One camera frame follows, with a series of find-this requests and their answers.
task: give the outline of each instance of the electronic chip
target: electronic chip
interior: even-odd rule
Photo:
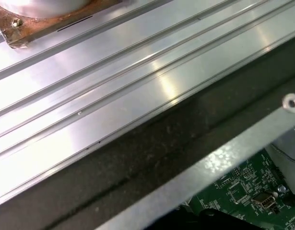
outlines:
[[[235,203],[240,203],[244,198],[248,196],[246,190],[240,182],[237,182],[236,184],[229,187],[228,191]]]

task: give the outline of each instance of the electronic component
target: electronic component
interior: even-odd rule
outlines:
[[[245,199],[248,196],[247,192],[245,191],[244,187],[240,182],[237,182],[234,185],[232,185],[228,189],[228,191],[236,204],[239,204],[243,199]]]
[[[276,196],[271,192],[262,192],[252,198],[252,201],[263,207],[267,211],[271,211],[274,214],[278,214],[280,211],[276,204]]]
[[[252,201],[265,209],[270,208],[276,203],[275,197],[267,192],[259,193],[257,196],[252,198]]]

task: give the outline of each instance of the metal panel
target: metal panel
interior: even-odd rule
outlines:
[[[279,108],[97,229],[144,229],[294,125],[295,114]]]
[[[129,13],[103,33],[0,43],[0,204],[295,35],[295,1],[144,2],[99,14]]]

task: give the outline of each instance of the circular metal component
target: circular metal component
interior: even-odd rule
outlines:
[[[283,108],[290,113],[295,113],[295,94],[287,94],[283,99]]]
[[[53,18],[88,4],[91,0],[0,0],[0,6],[30,18]]]
[[[277,191],[278,191],[279,193],[285,193],[285,192],[287,191],[287,188],[286,188],[284,185],[280,184],[280,185],[277,187]]]
[[[13,27],[18,27],[18,26],[21,26],[22,24],[23,24],[23,21],[20,20],[19,18],[14,18],[13,19],[13,22],[12,22]]]

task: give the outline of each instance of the screw head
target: screw head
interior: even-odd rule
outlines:
[[[283,108],[286,111],[295,114],[295,94],[294,93],[287,94],[283,98]]]
[[[23,24],[23,21],[19,18],[14,18],[12,21],[12,26],[13,27],[19,27]]]
[[[284,185],[280,184],[280,185],[277,187],[277,191],[278,191],[279,193],[285,193],[285,192],[287,192],[287,188],[286,188]]]

